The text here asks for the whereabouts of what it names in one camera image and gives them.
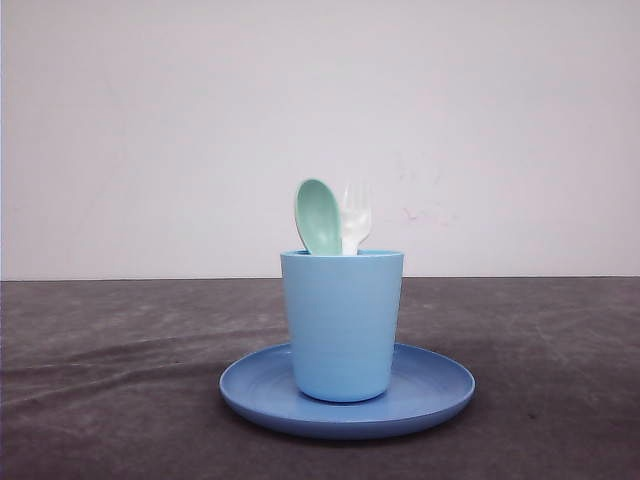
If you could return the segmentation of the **mint green plastic spoon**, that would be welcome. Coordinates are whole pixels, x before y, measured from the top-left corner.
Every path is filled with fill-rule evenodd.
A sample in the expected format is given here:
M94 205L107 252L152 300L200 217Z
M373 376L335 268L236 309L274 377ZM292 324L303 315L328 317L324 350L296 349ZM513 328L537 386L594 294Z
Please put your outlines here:
M342 254L341 218L332 190L318 179L303 181L294 204L296 228L311 255Z

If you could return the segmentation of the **white plastic fork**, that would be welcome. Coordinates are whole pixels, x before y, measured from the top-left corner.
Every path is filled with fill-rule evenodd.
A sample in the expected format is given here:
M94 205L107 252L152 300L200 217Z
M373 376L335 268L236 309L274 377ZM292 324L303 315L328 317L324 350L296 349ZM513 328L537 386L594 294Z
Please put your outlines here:
M368 185L362 181L345 188L341 213L343 255L356 255L372 229L372 208Z

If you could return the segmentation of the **dark grey tablecloth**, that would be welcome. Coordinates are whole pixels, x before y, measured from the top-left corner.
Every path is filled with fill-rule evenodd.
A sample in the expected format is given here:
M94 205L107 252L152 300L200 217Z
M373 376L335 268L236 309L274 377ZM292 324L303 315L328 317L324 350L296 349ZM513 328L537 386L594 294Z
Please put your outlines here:
M635 278L6 282L5 479L635 479Z

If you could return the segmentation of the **light blue plastic cup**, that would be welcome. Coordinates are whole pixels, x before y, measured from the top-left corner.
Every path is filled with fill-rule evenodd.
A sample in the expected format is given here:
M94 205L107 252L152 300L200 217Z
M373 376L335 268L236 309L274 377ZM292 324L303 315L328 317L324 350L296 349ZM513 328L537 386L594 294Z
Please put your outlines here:
M403 253L289 251L280 261L297 387L338 403L384 393L391 381Z

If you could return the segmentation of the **blue plastic plate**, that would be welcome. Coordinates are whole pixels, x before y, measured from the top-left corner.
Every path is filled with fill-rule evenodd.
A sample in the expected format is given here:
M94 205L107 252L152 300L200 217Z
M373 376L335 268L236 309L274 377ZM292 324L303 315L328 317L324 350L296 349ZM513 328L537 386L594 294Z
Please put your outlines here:
M322 401L294 382L288 343L246 355L224 370L219 391L226 404L258 426L323 440L384 439L421 432L453 419L476 389L459 362L418 346L395 345L391 383L360 402Z

